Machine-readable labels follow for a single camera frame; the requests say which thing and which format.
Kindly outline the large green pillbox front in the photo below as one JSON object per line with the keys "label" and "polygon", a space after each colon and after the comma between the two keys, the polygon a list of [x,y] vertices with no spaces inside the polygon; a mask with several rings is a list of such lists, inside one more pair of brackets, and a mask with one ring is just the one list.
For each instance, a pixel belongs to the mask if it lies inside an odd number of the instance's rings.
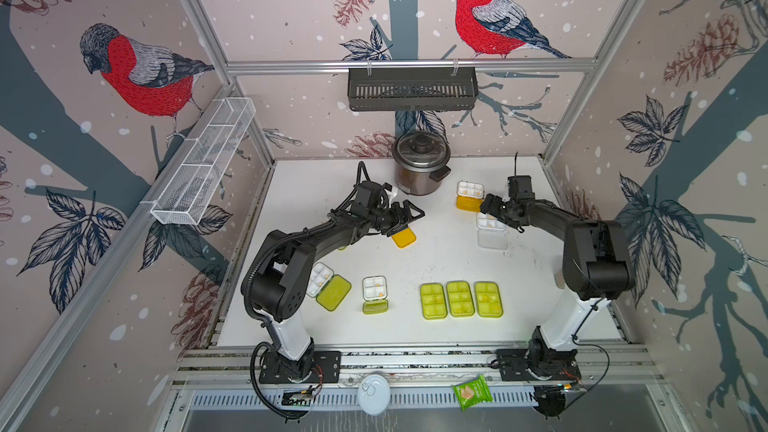
{"label": "large green pillbox front", "polygon": [[451,281],[446,284],[448,309],[453,317],[471,317],[475,314],[471,288],[466,281]]}

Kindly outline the clear white pillbox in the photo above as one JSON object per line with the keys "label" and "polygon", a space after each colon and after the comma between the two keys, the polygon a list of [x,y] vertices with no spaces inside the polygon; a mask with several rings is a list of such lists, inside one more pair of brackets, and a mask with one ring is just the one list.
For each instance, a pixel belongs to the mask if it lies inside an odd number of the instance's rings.
{"label": "clear white pillbox", "polygon": [[476,214],[478,246],[490,250],[506,250],[509,247],[507,226],[491,215]]}

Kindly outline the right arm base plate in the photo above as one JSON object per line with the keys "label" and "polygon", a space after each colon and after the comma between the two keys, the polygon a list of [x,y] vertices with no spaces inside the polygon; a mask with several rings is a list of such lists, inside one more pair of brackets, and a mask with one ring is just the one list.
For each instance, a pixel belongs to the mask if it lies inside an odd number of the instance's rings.
{"label": "right arm base plate", "polygon": [[505,382],[575,382],[582,378],[576,354],[576,350],[498,349],[495,363]]}

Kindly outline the small green pillbox front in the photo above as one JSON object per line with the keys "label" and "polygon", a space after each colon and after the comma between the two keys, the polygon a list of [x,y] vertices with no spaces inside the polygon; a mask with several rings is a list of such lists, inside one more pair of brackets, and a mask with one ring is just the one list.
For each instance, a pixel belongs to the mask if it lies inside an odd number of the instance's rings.
{"label": "small green pillbox front", "polygon": [[362,281],[364,315],[376,315],[388,311],[388,288],[384,276],[369,276]]}

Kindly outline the green snack packet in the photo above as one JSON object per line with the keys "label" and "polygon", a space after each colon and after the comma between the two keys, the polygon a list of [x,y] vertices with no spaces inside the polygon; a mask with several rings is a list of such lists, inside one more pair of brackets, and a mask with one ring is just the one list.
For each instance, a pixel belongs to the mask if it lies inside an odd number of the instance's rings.
{"label": "green snack packet", "polygon": [[452,387],[454,395],[462,411],[470,407],[493,401],[491,390],[483,375]]}

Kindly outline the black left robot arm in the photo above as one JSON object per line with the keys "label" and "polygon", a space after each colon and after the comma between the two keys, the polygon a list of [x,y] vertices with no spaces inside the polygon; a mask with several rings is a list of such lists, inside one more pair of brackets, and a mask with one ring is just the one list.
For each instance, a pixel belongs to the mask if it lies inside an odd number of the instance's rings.
{"label": "black left robot arm", "polygon": [[316,226],[285,233],[270,232],[248,267],[240,286],[246,314],[267,330],[274,350],[300,362],[314,349],[299,309],[315,263],[369,235],[392,237],[425,216],[409,200],[364,205],[348,200]]}

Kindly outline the small white cup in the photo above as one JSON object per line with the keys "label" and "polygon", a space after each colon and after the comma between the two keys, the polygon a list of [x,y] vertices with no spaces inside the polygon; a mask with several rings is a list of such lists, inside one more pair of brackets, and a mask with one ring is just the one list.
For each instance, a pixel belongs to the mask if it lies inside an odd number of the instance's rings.
{"label": "small white cup", "polygon": [[556,272],[556,273],[553,275],[553,277],[554,277],[554,280],[555,280],[556,286],[557,286],[559,289],[561,289],[561,290],[564,290],[564,289],[565,289],[565,280],[564,280],[564,276],[563,276],[563,273],[562,273],[562,271],[561,271],[561,270],[557,271],[557,272]]}

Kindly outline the yellow pillbox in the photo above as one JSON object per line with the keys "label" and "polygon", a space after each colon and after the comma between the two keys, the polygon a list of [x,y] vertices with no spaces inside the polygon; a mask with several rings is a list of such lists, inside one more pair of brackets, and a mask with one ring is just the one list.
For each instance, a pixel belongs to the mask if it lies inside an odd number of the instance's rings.
{"label": "yellow pillbox", "polygon": [[462,211],[480,213],[485,197],[485,188],[480,183],[460,180],[456,188],[456,208]]}
{"label": "yellow pillbox", "polygon": [[403,230],[393,234],[392,240],[399,249],[405,249],[415,243],[417,237],[411,228],[406,227]]}

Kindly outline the silver rice cooker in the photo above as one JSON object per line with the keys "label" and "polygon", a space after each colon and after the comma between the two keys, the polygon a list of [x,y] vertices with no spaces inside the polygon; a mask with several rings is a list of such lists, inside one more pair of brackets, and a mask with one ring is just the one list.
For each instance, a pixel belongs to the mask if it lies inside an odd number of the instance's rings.
{"label": "silver rice cooker", "polygon": [[444,137],[428,131],[412,131],[392,146],[395,179],[406,194],[425,196],[435,192],[451,173],[451,150]]}

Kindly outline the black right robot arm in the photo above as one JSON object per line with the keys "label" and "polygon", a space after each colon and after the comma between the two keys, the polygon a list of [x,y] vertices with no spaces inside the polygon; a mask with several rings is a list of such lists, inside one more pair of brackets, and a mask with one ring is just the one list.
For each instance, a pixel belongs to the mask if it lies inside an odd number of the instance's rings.
{"label": "black right robot arm", "polygon": [[528,175],[508,178],[508,199],[488,194],[480,211],[522,233],[541,229],[563,242],[561,273],[568,288],[529,341],[530,371],[552,375],[574,361],[582,329],[635,285],[628,240],[614,220],[585,219],[535,197]]}

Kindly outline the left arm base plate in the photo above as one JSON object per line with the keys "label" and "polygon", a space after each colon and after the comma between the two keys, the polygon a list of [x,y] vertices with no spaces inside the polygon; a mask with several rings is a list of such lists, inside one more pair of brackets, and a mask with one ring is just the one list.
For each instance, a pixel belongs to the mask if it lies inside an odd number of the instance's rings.
{"label": "left arm base plate", "polygon": [[336,384],[341,370],[339,351],[313,351],[298,361],[278,352],[266,352],[264,364],[258,363],[260,384]]}

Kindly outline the white round lid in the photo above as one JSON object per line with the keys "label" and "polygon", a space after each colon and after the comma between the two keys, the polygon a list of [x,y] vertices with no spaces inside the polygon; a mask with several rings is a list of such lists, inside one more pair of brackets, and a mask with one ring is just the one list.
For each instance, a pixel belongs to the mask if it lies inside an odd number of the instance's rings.
{"label": "white round lid", "polygon": [[370,416],[383,414],[391,402],[391,388],[386,378],[379,374],[367,375],[358,386],[357,402]]}

